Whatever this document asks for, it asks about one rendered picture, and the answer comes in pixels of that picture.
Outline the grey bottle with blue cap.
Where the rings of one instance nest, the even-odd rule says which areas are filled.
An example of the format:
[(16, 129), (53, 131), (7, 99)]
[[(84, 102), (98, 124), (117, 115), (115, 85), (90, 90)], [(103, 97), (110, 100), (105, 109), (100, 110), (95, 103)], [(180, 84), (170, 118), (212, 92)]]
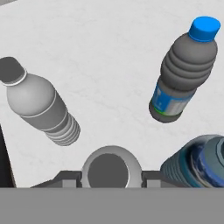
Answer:
[(189, 31), (171, 45), (149, 103), (155, 120), (177, 121), (197, 88), (208, 79), (218, 52), (215, 36), (220, 28), (214, 17), (196, 17)]

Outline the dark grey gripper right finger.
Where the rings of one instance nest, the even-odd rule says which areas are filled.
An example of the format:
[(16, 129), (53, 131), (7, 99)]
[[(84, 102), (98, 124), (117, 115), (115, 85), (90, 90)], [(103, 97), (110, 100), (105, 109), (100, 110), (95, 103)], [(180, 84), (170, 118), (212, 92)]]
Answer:
[(142, 171), (142, 181), (142, 188), (185, 188), (183, 184), (167, 178), (160, 171)]

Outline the blue labelled plastic bottle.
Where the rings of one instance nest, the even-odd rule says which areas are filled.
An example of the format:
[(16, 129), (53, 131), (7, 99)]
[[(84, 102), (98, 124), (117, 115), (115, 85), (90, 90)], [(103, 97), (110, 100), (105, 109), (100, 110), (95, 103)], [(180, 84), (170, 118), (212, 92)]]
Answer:
[(186, 187), (224, 188), (224, 136), (195, 137), (167, 158), (160, 171)]

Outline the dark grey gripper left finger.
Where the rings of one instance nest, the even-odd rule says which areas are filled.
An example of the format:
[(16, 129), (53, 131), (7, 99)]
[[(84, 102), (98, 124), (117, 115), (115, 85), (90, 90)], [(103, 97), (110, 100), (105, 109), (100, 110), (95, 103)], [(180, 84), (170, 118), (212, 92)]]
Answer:
[(60, 171), (53, 179), (35, 185), (34, 188), (82, 188), (81, 171)]

